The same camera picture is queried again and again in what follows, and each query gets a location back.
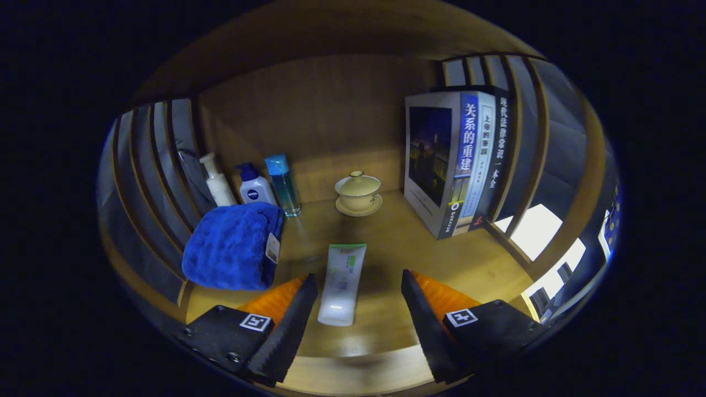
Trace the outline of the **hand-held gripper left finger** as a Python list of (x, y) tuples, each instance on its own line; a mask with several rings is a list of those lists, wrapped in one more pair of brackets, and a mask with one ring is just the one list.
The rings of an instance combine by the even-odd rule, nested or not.
[(296, 277), (238, 308), (215, 305), (177, 326), (175, 339), (230, 376), (274, 387), (297, 355), (317, 296), (314, 274)]

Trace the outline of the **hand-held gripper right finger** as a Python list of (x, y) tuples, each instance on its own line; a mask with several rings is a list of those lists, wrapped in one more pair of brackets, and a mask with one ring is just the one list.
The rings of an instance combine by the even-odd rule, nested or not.
[(519, 357), (550, 329), (504, 300), (480, 303), (413, 270), (403, 270), (401, 292), (436, 383)]

